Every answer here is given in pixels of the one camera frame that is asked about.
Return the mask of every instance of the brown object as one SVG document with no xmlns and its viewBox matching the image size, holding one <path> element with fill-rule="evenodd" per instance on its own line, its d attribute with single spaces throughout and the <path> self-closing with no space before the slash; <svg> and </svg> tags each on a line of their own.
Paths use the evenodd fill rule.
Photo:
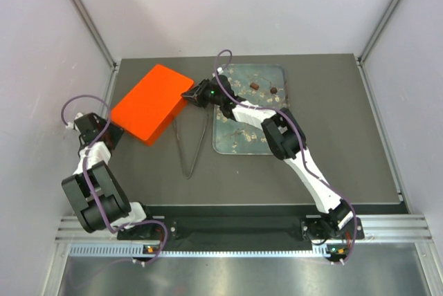
<svg viewBox="0 0 443 296">
<path fill-rule="evenodd" d="M 260 88 L 260 86 L 257 83 L 251 83 L 249 87 L 251 87 L 253 90 L 258 90 Z"/>
</svg>

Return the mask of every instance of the white wall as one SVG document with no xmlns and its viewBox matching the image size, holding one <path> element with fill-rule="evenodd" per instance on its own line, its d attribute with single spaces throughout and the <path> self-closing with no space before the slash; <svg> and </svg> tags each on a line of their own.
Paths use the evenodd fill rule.
<svg viewBox="0 0 443 296">
<path fill-rule="evenodd" d="M 83 0 L 114 57 L 356 53 L 389 0 Z"/>
<path fill-rule="evenodd" d="M 366 63 L 414 211 L 443 258 L 443 3 L 404 0 Z"/>
<path fill-rule="evenodd" d="M 36 295 L 70 210 L 60 182 L 77 165 L 60 107 L 102 96 L 110 69 L 69 0 L 0 0 L 0 12 L 0 294 Z"/>
</svg>

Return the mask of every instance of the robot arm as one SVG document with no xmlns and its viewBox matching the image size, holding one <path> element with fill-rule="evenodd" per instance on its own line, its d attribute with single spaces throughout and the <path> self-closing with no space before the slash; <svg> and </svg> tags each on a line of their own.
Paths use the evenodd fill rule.
<svg viewBox="0 0 443 296">
<path fill-rule="evenodd" d="M 206 108 L 210 103 L 216 104 L 225 117 L 263 130 L 272 153 L 276 158 L 285 161 L 297 173 L 312 195 L 317 210 L 321 213 L 329 228 L 329 233 L 334 237 L 352 219 L 352 211 L 345 201 L 327 186 L 324 176 L 316 166 L 306 146 L 306 137 L 291 112 L 286 108 L 280 110 L 295 124 L 298 133 L 302 137 L 302 148 L 299 147 L 295 133 L 284 118 L 275 111 L 261 109 L 259 106 L 236 96 L 226 76 L 219 75 L 219 79 L 225 90 L 237 101 L 240 101 L 242 105 L 236 105 L 229 100 L 220 89 L 215 78 L 203 80 L 193 89 L 183 93 L 182 96 L 187 101 L 202 108 Z M 302 154 L 305 155 L 311 173 L 303 164 Z"/>
<path fill-rule="evenodd" d="M 99 194 L 106 215 L 113 226 L 127 224 L 125 229 L 130 229 L 132 223 L 143 221 L 147 212 L 140 203 L 130 203 L 121 189 L 108 162 L 112 151 L 120 140 L 123 130 L 110 124 L 106 133 L 91 148 L 88 145 L 100 133 L 106 120 L 100 116 L 89 113 L 78 113 L 73 123 L 67 127 L 80 133 L 80 149 L 78 156 L 80 162 L 71 176 L 62 181 L 62 188 L 74 210 L 82 227 L 87 232 L 105 229 L 105 223 L 100 215 L 98 206 L 91 199 L 90 190 L 83 175 L 83 161 L 87 160 L 86 169 L 94 189 Z"/>
</svg>

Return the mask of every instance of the purple cable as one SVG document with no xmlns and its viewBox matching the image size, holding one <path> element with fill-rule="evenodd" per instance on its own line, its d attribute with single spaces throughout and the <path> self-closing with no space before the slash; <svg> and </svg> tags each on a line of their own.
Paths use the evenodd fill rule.
<svg viewBox="0 0 443 296">
<path fill-rule="evenodd" d="M 68 125 L 68 122 L 65 120 L 64 118 L 64 110 L 66 109 L 66 107 L 74 100 L 80 99 L 80 98 L 91 98 L 97 101 L 100 101 L 108 110 L 108 117 L 107 117 L 107 121 L 106 121 L 106 125 L 103 127 L 102 131 L 97 135 L 97 137 L 95 137 L 93 139 L 93 141 L 88 145 L 87 147 L 87 151 L 85 154 L 85 157 L 83 159 L 83 176 L 84 179 L 86 180 L 86 183 L 88 185 L 89 191 L 92 194 L 92 197 L 94 198 L 94 201 L 97 204 L 97 208 L 100 211 L 100 214 L 103 218 L 103 222 L 105 222 L 105 225 L 107 227 L 107 229 L 112 233 L 115 234 L 117 233 L 119 230 L 123 229 L 126 225 L 129 225 L 129 223 L 124 223 L 123 225 L 121 225 L 120 227 L 117 227 L 116 229 L 113 229 L 108 217 L 106 216 L 106 212 L 105 209 L 103 208 L 102 203 L 100 202 L 100 199 L 98 198 L 98 195 L 96 194 L 96 190 L 94 189 L 94 186 L 91 182 L 91 179 L 89 178 L 88 175 L 88 171 L 87 171 L 87 154 L 89 153 L 89 150 L 92 148 L 92 146 L 103 136 L 103 134 L 106 132 L 106 130 L 108 129 L 109 125 L 111 124 L 111 107 L 109 107 L 109 105 L 103 100 L 100 99 L 99 97 L 96 97 L 95 95 L 90 95 L 90 94 L 82 94 L 82 95 L 77 95 L 71 99 L 69 99 L 68 101 L 66 101 L 62 107 L 62 112 L 61 112 L 61 116 L 62 116 L 62 122 L 65 125 Z M 156 252 L 156 254 L 151 258 L 151 260 L 147 261 L 147 263 L 152 263 L 153 261 L 155 261 L 160 253 L 163 251 L 163 248 L 165 247 L 166 241 L 168 239 L 168 229 L 166 228 L 165 224 L 161 221 L 157 221 L 157 220 L 144 220 L 141 222 L 135 222 L 135 223 L 131 223 L 131 225 L 147 225 L 147 224 L 156 224 L 156 225 L 160 225 L 165 234 L 163 237 L 163 242 L 160 242 L 160 247 L 159 250 Z"/>
<path fill-rule="evenodd" d="M 220 53 L 217 54 L 217 56 L 215 57 L 215 61 L 214 61 L 214 75 L 215 75 L 215 79 L 217 80 L 218 85 L 220 86 L 220 89 L 223 91 L 223 93 L 235 104 L 244 107 L 244 108 L 250 108 L 250 106 L 247 106 L 245 104 L 242 104 L 241 102 L 238 102 L 234 97 L 232 97 L 228 91 L 223 87 L 222 83 L 220 82 L 219 79 L 219 73 L 218 73 L 218 63 L 219 63 L 219 58 L 223 53 L 229 53 L 229 60 L 226 63 L 225 67 L 223 67 L 222 69 L 225 70 L 228 68 L 232 58 L 233 58 L 233 52 L 231 52 L 229 49 L 224 49 L 222 50 Z M 289 124 L 289 126 L 291 127 L 292 131 L 295 133 L 295 135 L 297 136 L 298 139 L 298 146 L 299 147 L 303 147 L 303 143 L 302 143 L 302 138 L 300 136 L 300 134 L 298 133 L 297 127 L 296 125 L 291 121 L 291 119 L 286 116 L 283 112 L 281 112 L 279 109 L 276 108 L 272 108 L 272 107 L 256 107 L 254 109 L 258 109 L 258 110 L 268 110 L 268 111 L 275 111 L 276 113 L 280 114 Z M 328 188 L 330 188 L 333 192 L 335 192 L 337 195 L 339 195 L 346 203 L 347 205 L 350 207 L 351 212 L 353 214 L 353 222 L 354 222 L 354 233 L 352 235 L 352 242 L 351 242 L 351 246 L 349 249 L 349 253 L 347 254 L 346 258 L 344 258 L 343 263 L 346 263 L 349 260 L 349 257 L 351 256 L 351 254 L 354 252 L 354 244 L 355 244 L 355 239 L 357 236 L 357 217 L 356 217 L 356 213 L 355 213 L 355 209 L 354 207 L 351 205 L 351 203 L 344 197 L 344 195 L 342 195 L 337 189 L 335 189 L 334 187 L 332 187 L 331 185 L 329 185 L 326 181 L 320 179 L 320 177 L 318 177 L 317 175 L 315 175 L 315 173 L 311 172 L 307 166 L 307 161 L 305 158 L 305 152 L 304 149 L 301 150 L 302 152 L 302 160 L 303 160 L 303 166 L 305 167 L 306 171 L 311 174 L 313 177 L 317 178 L 321 183 L 323 183 L 324 185 L 326 185 Z"/>
</svg>

